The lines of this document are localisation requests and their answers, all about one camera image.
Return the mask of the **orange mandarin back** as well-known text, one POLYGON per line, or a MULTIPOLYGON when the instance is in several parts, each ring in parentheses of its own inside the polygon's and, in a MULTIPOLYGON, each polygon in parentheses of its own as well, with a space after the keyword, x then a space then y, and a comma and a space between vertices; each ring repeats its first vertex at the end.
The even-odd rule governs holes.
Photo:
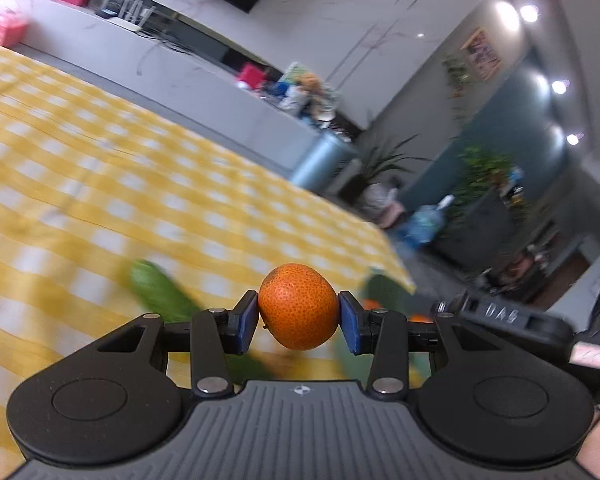
POLYGON ((319 347, 339 323, 339 302, 332 285, 300 263, 272 270, 260 286, 258 305, 265 327, 290 350, 319 347))

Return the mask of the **white wifi router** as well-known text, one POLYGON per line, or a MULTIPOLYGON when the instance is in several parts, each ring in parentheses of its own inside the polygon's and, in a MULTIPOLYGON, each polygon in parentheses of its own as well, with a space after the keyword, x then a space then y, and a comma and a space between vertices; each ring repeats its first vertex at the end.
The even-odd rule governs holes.
POLYGON ((155 10, 155 6, 144 6, 143 0, 123 0, 119 10, 109 21, 129 32, 139 32, 155 10))

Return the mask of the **yellow checkered tablecloth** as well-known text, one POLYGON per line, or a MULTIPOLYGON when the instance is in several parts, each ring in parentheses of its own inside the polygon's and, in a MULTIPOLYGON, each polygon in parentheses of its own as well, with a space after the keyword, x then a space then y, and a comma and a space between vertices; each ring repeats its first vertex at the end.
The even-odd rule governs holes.
POLYGON ((0 47, 0 479, 23 381, 139 316, 132 264, 229 308, 280 264, 336 289, 413 281, 388 237, 193 131, 0 47))

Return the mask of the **blue water jug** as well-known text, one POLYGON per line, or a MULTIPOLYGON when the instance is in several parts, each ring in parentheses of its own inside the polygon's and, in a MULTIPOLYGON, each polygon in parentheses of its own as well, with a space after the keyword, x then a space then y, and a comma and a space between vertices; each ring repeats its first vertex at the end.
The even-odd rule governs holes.
POLYGON ((403 238, 414 248, 428 245, 445 226, 446 208, 452 205, 455 197, 445 195, 439 203, 419 207, 408 218, 403 238))

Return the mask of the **pink container near table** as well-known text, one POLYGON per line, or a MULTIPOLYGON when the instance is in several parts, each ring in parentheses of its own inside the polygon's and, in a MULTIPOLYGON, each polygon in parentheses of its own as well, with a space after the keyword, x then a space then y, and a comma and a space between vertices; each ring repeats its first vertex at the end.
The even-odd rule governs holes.
POLYGON ((29 25, 21 12, 0 9, 0 46, 10 48, 20 44, 29 25))

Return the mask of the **potted long-leaf plant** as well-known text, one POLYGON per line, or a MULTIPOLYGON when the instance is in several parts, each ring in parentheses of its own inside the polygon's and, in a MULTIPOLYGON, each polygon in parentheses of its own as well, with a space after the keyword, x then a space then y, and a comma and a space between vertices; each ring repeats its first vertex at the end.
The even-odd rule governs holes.
POLYGON ((366 188, 377 183, 386 172, 398 170, 411 174, 412 170, 403 167, 402 162, 406 160, 429 162, 427 157, 410 155, 406 151, 407 145, 419 137, 418 133, 408 134, 404 139, 396 140, 379 129, 378 118, 373 118, 371 114, 367 117, 370 118, 370 124, 356 139, 361 167, 352 179, 352 203, 354 204, 362 197, 366 188))

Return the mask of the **trailing green pothos plant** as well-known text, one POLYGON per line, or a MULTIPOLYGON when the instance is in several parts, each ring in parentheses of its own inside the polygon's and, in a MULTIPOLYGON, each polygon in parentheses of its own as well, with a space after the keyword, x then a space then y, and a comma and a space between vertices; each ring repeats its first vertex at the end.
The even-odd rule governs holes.
POLYGON ((477 145, 465 148, 460 160, 463 167, 452 192, 455 200, 450 209, 451 220, 457 224, 464 222, 469 207, 479 198, 504 186, 514 166, 508 155, 477 145))

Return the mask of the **orange mandarin front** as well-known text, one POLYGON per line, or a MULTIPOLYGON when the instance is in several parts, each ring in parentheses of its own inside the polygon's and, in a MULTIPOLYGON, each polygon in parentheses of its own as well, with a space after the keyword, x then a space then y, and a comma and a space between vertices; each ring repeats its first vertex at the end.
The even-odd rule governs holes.
POLYGON ((431 318, 428 318, 428 316, 422 315, 422 314, 413 314, 413 315, 410 315, 408 317, 408 320, 410 322, 415 322, 415 323, 432 323, 432 319, 431 318))

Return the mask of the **green cucumber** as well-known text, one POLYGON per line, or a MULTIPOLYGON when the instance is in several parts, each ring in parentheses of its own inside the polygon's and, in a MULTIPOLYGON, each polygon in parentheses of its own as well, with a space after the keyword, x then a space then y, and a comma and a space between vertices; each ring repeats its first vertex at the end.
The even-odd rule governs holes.
MULTIPOLYGON (((169 278, 163 268, 148 260, 135 261, 130 270, 132 293, 147 312, 158 313, 166 323, 189 322, 204 310, 169 278)), ((230 376, 237 385, 248 379, 273 379, 272 372, 252 356, 226 356, 230 376)))

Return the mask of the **orange mandarin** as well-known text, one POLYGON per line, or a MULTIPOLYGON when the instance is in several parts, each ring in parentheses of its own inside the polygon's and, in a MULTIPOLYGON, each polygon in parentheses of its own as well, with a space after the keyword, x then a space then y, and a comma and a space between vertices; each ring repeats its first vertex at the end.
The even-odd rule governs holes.
POLYGON ((300 263, 272 270, 260 286, 258 305, 265 327, 290 350, 319 347, 339 323, 339 302, 332 285, 300 263))
POLYGON ((431 318, 428 318, 428 316, 422 315, 422 314, 413 314, 413 315, 410 315, 408 317, 408 320, 410 322, 415 322, 415 323, 432 323, 432 319, 431 318))

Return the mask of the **red box on counter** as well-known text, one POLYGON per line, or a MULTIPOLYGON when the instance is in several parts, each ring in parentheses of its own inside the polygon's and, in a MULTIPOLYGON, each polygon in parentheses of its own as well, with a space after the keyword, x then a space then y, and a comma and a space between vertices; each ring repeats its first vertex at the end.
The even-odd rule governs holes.
POLYGON ((267 79, 268 74, 265 68, 256 64, 245 63, 237 76, 236 84, 239 88, 258 90, 267 79))

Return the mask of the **white plastic bag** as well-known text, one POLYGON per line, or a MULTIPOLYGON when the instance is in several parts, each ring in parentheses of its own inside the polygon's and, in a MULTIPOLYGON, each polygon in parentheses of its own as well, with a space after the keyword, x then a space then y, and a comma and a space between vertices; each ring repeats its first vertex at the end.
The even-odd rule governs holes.
POLYGON ((358 200, 358 208, 365 217, 375 219, 393 202, 393 190, 381 183, 369 185, 358 200))

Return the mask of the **grey metal trash bin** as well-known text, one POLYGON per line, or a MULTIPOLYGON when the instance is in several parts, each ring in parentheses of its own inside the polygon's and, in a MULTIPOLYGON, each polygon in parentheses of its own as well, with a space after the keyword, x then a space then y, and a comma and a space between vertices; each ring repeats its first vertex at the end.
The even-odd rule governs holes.
POLYGON ((298 188, 322 194, 357 154, 351 140, 325 131, 294 168, 289 181, 298 188))

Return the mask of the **pink stool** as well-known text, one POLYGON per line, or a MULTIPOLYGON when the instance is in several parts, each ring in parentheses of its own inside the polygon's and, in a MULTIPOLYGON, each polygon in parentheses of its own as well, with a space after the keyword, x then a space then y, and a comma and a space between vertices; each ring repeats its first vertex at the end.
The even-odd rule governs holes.
POLYGON ((392 200, 387 206, 381 211, 380 215, 376 220, 376 224, 381 229, 389 229, 398 222, 404 215, 405 209, 398 200, 392 200))

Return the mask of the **teddy bear toy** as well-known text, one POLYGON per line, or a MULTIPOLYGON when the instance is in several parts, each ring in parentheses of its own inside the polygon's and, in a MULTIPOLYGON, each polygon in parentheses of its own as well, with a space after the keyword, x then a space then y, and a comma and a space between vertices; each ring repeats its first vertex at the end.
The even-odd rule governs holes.
POLYGON ((317 74, 304 72, 294 78, 297 96, 294 98, 299 110, 307 106, 316 96, 323 94, 323 81, 317 74))

